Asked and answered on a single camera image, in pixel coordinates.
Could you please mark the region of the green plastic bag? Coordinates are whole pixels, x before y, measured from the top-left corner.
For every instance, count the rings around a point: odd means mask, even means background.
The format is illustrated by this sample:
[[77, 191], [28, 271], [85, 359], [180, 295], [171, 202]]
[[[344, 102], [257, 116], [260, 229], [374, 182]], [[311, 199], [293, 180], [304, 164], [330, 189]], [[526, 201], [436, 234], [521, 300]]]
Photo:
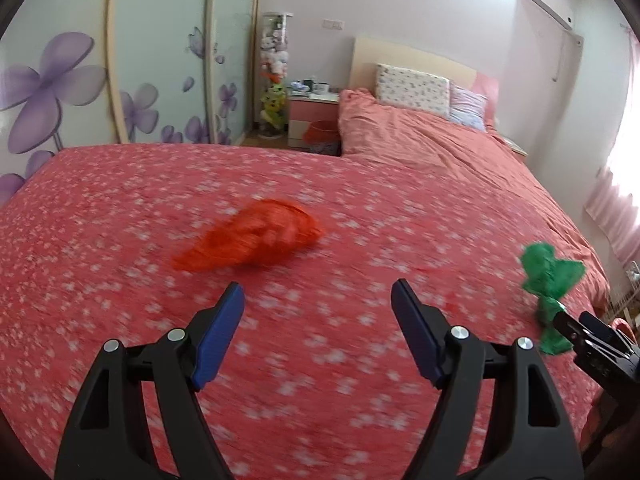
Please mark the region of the green plastic bag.
[[541, 328], [539, 350], [547, 356], [570, 351], [572, 344], [553, 325], [559, 312], [565, 312], [562, 298], [585, 275], [585, 265], [576, 260], [559, 259], [548, 243], [528, 245], [520, 257], [526, 274], [522, 287], [537, 298], [536, 320]]

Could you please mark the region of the pink window curtain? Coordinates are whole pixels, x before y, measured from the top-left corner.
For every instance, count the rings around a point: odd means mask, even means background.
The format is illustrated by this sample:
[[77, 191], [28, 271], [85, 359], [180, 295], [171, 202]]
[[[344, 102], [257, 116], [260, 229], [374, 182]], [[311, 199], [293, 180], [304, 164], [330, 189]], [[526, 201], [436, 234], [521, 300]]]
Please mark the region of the pink window curtain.
[[617, 260], [639, 260], [639, 39], [631, 32], [630, 70], [620, 126], [585, 212], [608, 239]]

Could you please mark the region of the red floral bedspread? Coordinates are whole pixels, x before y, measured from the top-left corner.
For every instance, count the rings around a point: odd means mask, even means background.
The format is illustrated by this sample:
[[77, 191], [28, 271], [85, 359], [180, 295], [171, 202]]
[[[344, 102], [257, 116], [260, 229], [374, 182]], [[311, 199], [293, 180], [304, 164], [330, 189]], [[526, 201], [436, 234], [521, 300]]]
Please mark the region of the red floral bedspread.
[[[181, 273], [171, 264], [254, 200], [301, 206], [319, 244], [273, 268]], [[408, 280], [482, 338], [536, 337], [520, 263], [530, 244], [585, 263], [565, 297], [578, 313], [608, 281], [594, 249], [524, 167], [460, 181], [440, 170], [257, 148], [69, 148], [1, 209], [1, 408], [44, 469], [104, 341], [157, 340], [246, 296], [242, 323], [200, 393], [241, 479], [398, 479], [437, 393], [390, 308]]]

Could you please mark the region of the small red crumpled bag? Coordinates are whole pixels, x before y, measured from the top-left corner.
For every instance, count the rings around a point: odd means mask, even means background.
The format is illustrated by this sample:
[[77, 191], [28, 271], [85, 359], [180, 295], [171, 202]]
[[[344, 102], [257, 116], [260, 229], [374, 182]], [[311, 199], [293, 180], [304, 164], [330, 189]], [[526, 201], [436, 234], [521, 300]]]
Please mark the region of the small red crumpled bag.
[[215, 224], [171, 260], [178, 271], [275, 266], [316, 246], [320, 222], [287, 200], [254, 200], [234, 216]]

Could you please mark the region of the pink striped pillow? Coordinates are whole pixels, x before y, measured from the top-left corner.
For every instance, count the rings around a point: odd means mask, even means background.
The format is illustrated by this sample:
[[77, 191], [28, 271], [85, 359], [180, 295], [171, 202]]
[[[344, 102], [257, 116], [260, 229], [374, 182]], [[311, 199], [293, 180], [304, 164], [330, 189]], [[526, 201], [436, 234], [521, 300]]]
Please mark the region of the pink striped pillow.
[[487, 104], [486, 96], [465, 89], [454, 82], [450, 84], [449, 119], [455, 124], [485, 132]]

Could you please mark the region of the salmon duvet bed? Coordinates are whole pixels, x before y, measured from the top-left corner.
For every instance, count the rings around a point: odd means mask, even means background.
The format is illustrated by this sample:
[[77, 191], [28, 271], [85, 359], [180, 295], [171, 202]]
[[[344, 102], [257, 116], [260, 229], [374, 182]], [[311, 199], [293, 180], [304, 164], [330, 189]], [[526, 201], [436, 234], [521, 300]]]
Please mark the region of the salmon duvet bed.
[[343, 154], [367, 162], [440, 171], [509, 192], [533, 206], [590, 266], [600, 259], [573, 220], [494, 132], [481, 132], [420, 110], [379, 103], [366, 89], [344, 90], [338, 103]]

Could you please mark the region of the white floral pillow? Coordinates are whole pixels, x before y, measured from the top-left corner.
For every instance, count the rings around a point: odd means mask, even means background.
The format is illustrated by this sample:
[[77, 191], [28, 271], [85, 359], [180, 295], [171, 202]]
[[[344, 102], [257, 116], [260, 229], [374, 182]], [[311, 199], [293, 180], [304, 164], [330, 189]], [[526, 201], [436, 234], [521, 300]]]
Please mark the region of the white floral pillow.
[[442, 76], [378, 63], [375, 96], [385, 105], [449, 117], [450, 81]]

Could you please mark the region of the red bedside waste bin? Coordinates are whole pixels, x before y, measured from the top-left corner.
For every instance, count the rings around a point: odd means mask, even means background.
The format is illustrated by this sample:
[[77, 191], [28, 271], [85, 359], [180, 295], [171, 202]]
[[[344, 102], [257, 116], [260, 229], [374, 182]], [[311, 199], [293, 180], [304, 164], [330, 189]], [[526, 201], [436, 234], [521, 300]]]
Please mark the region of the red bedside waste bin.
[[340, 156], [342, 137], [336, 120], [311, 122], [303, 135], [303, 141], [311, 153]]

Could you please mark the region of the pink bedside table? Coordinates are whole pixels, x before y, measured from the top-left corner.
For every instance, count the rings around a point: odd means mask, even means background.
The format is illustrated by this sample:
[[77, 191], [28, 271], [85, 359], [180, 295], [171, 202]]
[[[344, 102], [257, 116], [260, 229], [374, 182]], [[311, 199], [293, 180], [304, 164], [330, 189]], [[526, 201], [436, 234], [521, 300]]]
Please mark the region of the pink bedside table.
[[288, 147], [305, 151], [304, 133], [312, 122], [337, 122], [338, 93], [288, 95]]

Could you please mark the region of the beige pink headboard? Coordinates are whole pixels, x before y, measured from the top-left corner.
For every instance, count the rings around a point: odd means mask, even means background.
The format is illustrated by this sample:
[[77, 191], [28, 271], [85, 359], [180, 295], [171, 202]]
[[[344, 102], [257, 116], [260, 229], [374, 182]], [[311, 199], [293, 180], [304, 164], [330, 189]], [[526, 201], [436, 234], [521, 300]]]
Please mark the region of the beige pink headboard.
[[375, 90], [378, 63], [411, 68], [420, 72], [446, 77], [461, 87], [487, 98], [485, 122], [496, 124], [499, 81], [475, 68], [463, 65], [431, 52], [368, 37], [357, 37], [352, 50], [348, 88]]

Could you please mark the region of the sliding wardrobe with flowers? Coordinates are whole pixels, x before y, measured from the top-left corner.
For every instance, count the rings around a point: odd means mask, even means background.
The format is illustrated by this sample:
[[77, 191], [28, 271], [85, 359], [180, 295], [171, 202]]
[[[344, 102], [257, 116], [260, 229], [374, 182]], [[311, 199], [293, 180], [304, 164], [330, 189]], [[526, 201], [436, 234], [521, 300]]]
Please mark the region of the sliding wardrobe with flowers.
[[256, 0], [1, 0], [1, 197], [66, 148], [235, 145]]

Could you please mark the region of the plush toy display tube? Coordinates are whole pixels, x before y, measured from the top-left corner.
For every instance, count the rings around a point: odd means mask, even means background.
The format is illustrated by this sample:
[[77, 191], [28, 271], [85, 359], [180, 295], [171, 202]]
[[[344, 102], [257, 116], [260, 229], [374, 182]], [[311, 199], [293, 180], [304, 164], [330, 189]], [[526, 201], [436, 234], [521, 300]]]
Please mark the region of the plush toy display tube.
[[283, 136], [286, 123], [286, 77], [288, 76], [288, 12], [262, 16], [259, 40], [259, 135], [264, 139]]

